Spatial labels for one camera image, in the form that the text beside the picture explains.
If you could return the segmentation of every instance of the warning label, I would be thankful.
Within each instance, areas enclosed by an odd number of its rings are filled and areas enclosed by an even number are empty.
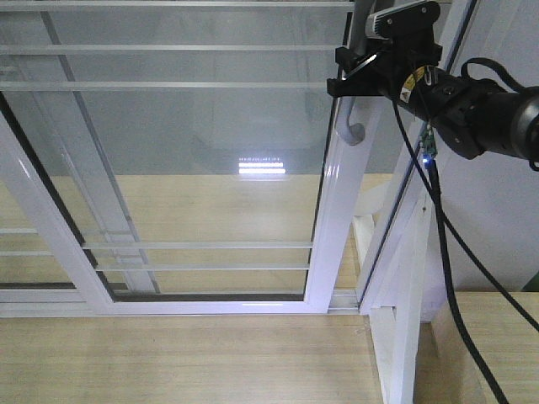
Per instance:
[[[424,72],[425,66],[422,66],[408,76],[408,78],[403,84],[403,88],[401,88],[400,99],[402,101],[404,101],[405,103],[409,102],[412,91],[414,90],[415,85],[424,77]]]

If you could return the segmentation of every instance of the wooden surface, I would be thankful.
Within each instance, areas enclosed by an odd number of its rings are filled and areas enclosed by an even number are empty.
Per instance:
[[[362,316],[10,319],[0,402],[381,403]]]
[[[513,296],[537,319],[539,294]],[[509,402],[536,404],[539,397],[539,335],[500,294],[459,292],[462,317],[473,341]],[[433,321],[453,404],[494,404],[496,400],[465,349],[444,306]]]
[[[449,385],[446,382],[446,369],[441,366],[432,327],[426,323],[421,324],[419,329],[414,404],[454,404],[451,403]]]

